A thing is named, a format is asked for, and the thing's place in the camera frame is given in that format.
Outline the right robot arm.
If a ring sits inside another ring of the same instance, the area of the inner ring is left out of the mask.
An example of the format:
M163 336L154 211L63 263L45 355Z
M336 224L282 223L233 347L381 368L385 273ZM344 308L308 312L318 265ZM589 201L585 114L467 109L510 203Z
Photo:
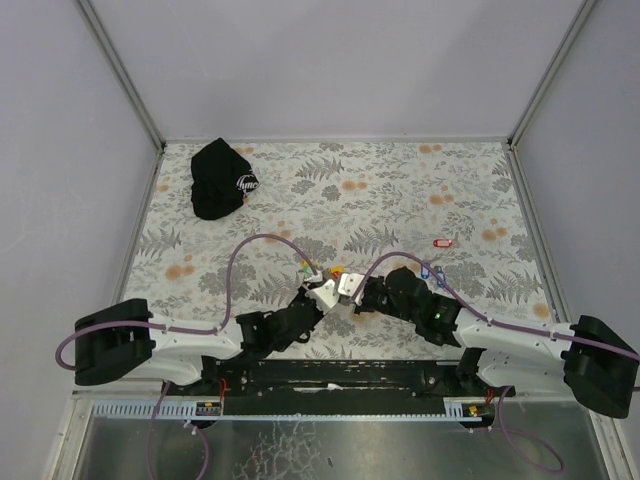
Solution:
M462 349L462 376L478 385L571 393L582 406L628 416L639 355L600 319L537 324L475 313L459 299L431 291L406 267L387 276L346 274L338 290L358 313L411 323L427 342Z

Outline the red key tag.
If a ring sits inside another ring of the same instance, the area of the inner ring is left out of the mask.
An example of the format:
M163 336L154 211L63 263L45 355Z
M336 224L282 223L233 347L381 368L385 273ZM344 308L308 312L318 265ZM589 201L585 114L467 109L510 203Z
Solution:
M436 248L450 248L453 245L453 241L451 239L440 238L435 239L433 245Z

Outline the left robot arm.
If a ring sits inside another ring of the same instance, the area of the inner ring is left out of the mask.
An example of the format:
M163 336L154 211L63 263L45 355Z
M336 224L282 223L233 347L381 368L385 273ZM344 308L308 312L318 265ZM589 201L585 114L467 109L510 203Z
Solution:
M282 309L202 329L194 321L154 317L144 299L128 300L76 322L74 381L97 386L128 376L191 385L204 378L207 359L251 363L308 342L338 303L332 281L305 283Z

